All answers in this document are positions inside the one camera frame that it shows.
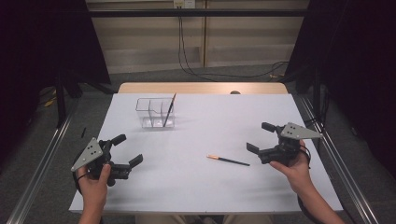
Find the human hand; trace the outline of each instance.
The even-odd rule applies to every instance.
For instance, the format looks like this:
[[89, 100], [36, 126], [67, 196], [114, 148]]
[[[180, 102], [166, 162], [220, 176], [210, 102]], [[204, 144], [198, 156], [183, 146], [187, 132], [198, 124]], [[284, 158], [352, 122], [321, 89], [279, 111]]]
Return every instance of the human hand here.
[[106, 203], [107, 196], [107, 180], [110, 176], [111, 167], [105, 164], [98, 180], [90, 179], [86, 166], [77, 170], [78, 176], [82, 176], [78, 180], [84, 201], [84, 211], [102, 213]]
[[[300, 145], [300, 149], [306, 151], [303, 140], [300, 140]], [[277, 161], [271, 161], [270, 165], [288, 178], [291, 188], [298, 195], [314, 188], [309, 174], [308, 159], [303, 153], [299, 153], [296, 159], [290, 162], [289, 167]]]

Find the black curtain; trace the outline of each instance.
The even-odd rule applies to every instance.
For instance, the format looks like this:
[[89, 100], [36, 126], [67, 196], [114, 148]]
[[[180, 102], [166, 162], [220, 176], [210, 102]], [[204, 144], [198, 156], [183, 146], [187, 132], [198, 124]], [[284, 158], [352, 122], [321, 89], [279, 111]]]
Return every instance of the black curtain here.
[[374, 156], [396, 177], [396, 14], [385, 0], [311, 0], [309, 5], [325, 8], [333, 12], [330, 18], [304, 19], [286, 76], [296, 75], [296, 88], [304, 92], [319, 72]]
[[[98, 83], [110, 82], [92, 20], [86, 12], [84, 0], [19, 0], [0, 4], [2, 160], [23, 134], [37, 106], [39, 91], [54, 86], [61, 70]], [[68, 78], [79, 82], [77, 78]]]

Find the aluminum rail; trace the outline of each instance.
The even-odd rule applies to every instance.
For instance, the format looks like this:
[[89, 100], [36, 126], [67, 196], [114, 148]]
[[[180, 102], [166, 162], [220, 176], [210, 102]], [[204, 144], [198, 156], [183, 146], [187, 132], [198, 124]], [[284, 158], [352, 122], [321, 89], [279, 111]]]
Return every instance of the aluminum rail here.
[[36, 11], [53, 17], [333, 17], [331, 10], [314, 11], [308, 9], [213, 9], [213, 8], [169, 8], [169, 9], [90, 9]]
[[[305, 111], [307, 112], [308, 116], [311, 119], [313, 119], [315, 115], [312, 111], [313, 106], [311, 102], [306, 97], [301, 97], [301, 99]], [[314, 122], [314, 127], [318, 132], [321, 132], [323, 130], [322, 124], [318, 122]], [[364, 223], [367, 224], [378, 223], [378, 219], [375, 217], [375, 214], [372, 208], [370, 207], [370, 204], [368, 203], [367, 199], [361, 192], [361, 189], [359, 188], [355, 179], [352, 177], [352, 174], [347, 169], [346, 164], [341, 158], [341, 155], [338, 153], [338, 150], [335, 147], [334, 143], [332, 142], [332, 139], [330, 138], [329, 134], [325, 130], [323, 130], [322, 133], [323, 133], [323, 139], [322, 139], [323, 145], [325, 146], [330, 156], [330, 159], [332, 160], [332, 163], [334, 164], [337, 173], [340, 175], [341, 180], [343, 181], [344, 186], [346, 187], [346, 190], [348, 191], [353, 203], [358, 209], [362, 220], [364, 221]]]
[[64, 138], [64, 134], [67, 131], [67, 128], [70, 124], [70, 120], [72, 115], [75, 113], [78, 105], [78, 100], [75, 100], [71, 105], [70, 113], [66, 117], [64, 123], [55, 130], [54, 135], [49, 143], [49, 146], [44, 153], [43, 158], [41, 159], [40, 163], [38, 164], [37, 168], [35, 169], [35, 173], [33, 174], [32, 178], [28, 186], [26, 187], [25, 191], [23, 192], [22, 196], [20, 197], [17, 205], [14, 207], [14, 210], [9, 217], [7, 224], [20, 224], [23, 223], [25, 220], [30, 207], [35, 200], [35, 196], [37, 195], [38, 191], [40, 190], [41, 184], [45, 178], [45, 175], [50, 167], [50, 164], [53, 160], [53, 157]]

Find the pencil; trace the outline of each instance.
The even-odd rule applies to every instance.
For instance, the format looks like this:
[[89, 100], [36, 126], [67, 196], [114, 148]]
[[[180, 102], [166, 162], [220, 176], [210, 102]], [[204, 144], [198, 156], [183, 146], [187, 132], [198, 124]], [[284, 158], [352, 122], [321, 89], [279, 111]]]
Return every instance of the pencil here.
[[247, 164], [247, 163], [244, 163], [244, 162], [241, 162], [241, 161], [232, 161], [232, 160], [225, 159], [225, 158], [222, 158], [222, 157], [218, 157], [218, 156], [215, 156], [215, 155], [207, 155], [207, 157], [209, 159], [213, 159], [213, 160], [227, 161], [227, 162], [232, 162], [232, 163], [236, 163], [236, 164], [240, 164], [240, 165], [250, 166], [250, 164]]
[[163, 123], [163, 127], [166, 126], [166, 121], [168, 121], [168, 119], [169, 119], [169, 114], [170, 114], [171, 111], [172, 111], [173, 102], [175, 101], [175, 98], [176, 98], [176, 94], [174, 94], [174, 97], [172, 98], [171, 105], [169, 105], [168, 113], [166, 114], [166, 119], [165, 119], [165, 122]]

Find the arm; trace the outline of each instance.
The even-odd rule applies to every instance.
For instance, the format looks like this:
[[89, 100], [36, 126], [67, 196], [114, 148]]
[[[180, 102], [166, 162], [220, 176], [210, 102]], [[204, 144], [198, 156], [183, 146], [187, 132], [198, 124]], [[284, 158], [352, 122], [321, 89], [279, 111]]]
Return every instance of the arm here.
[[84, 202], [79, 224], [98, 224], [100, 222], [106, 203], [107, 180], [110, 176], [110, 170], [110, 165], [105, 164], [99, 180], [93, 180], [85, 175], [87, 167], [78, 169], [78, 176], [85, 175], [78, 181]]
[[297, 158], [290, 162], [289, 167], [277, 161], [271, 161], [270, 165], [288, 178], [291, 188], [301, 198], [305, 208], [312, 216], [323, 223], [344, 223], [326, 203], [312, 183], [308, 160], [305, 155], [299, 153]]

